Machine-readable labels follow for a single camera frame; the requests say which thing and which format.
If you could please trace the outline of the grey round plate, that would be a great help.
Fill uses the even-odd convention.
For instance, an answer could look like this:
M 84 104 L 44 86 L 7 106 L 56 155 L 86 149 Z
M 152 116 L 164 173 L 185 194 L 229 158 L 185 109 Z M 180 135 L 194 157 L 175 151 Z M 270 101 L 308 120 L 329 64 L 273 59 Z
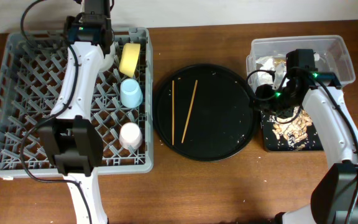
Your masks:
M 115 44 L 112 43 L 112 45 L 110 46 L 110 53 L 104 56 L 103 62 L 101 64 L 101 68 L 99 69 L 100 72 L 105 72 L 113 66 L 115 55 L 116 55 L 116 47 Z

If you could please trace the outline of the pink plastic cup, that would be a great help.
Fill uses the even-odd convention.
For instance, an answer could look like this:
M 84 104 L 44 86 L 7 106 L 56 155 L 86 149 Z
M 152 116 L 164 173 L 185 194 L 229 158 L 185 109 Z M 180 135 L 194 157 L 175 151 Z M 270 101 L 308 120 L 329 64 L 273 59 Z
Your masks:
M 119 133 L 119 142 L 124 149 L 138 149 L 142 145 L 143 137 L 139 126 L 135 123 L 125 123 Z

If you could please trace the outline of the blue plastic cup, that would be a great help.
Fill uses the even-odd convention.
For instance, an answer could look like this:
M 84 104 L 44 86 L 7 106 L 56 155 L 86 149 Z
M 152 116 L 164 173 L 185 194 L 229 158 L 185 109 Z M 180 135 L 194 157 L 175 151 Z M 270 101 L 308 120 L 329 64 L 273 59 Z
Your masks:
M 143 94 L 139 83 L 131 78 L 125 79 L 120 86 L 121 103 L 127 108 L 138 107 L 142 103 Z

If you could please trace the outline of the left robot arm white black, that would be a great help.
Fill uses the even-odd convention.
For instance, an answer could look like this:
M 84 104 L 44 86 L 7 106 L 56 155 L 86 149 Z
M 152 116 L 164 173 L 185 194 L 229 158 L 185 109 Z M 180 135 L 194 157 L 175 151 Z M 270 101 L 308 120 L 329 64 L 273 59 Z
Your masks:
M 91 104 L 98 73 L 114 63 L 114 1 L 80 3 L 81 12 L 67 17 L 63 32 L 68 46 L 63 85 L 38 133 L 49 162 L 70 188 L 77 223 L 108 223 L 98 184 L 103 141 L 91 123 Z

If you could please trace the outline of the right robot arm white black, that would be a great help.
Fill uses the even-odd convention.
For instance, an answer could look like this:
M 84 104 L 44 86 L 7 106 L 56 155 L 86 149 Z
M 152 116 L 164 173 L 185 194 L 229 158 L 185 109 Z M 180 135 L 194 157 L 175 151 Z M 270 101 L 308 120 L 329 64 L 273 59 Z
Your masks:
M 252 106 L 289 118 L 296 106 L 311 117 L 329 170 L 311 194 L 310 204 L 276 214 L 275 223 L 358 223 L 358 129 L 333 72 L 320 72 L 311 49 L 286 55 L 287 72 L 279 87 L 252 91 Z

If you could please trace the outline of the yellow bowl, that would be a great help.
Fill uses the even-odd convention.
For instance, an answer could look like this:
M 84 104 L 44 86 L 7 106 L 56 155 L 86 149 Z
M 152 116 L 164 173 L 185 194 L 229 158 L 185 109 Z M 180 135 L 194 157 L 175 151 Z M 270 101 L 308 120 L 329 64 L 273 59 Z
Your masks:
M 130 78 L 135 74 L 140 47 L 141 45 L 137 43 L 126 43 L 122 50 L 119 71 Z

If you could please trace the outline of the wooden chopstick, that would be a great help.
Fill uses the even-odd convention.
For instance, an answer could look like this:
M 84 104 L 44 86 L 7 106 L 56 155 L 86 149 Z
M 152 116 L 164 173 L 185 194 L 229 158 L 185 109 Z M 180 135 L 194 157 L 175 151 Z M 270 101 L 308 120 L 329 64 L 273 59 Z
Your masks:
M 175 81 L 172 80 L 172 146 L 175 145 Z
M 194 103 L 194 99 L 195 99 L 195 95 L 196 95 L 197 86 L 198 86 L 198 80 L 195 80 L 195 85 L 193 87 L 193 93 L 192 93 L 190 105 L 189 105 L 189 108 L 188 108 L 188 114 L 187 114 L 187 117 L 186 117 L 186 123 L 185 123 L 185 127 L 184 127 L 184 130 L 183 130 L 181 143 L 184 143 L 184 140 L 185 140 L 186 132 L 187 132 L 187 129 L 188 129 L 188 123 L 190 121 L 191 112 L 192 112 L 192 109 L 193 109 L 193 103 Z

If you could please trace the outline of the food scraps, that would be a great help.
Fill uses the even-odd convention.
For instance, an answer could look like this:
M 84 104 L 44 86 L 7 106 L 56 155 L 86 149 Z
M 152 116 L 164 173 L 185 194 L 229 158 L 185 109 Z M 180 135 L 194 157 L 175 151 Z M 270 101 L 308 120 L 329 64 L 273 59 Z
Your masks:
M 273 123 L 272 132 L 281 146 L 287 145 L 290 151 L 300 151 L 306 147 L 307 130 L 313 122 L 304 109 L 298 106 L 292 117 L 283 119 L 270 116 L 269 121 Z

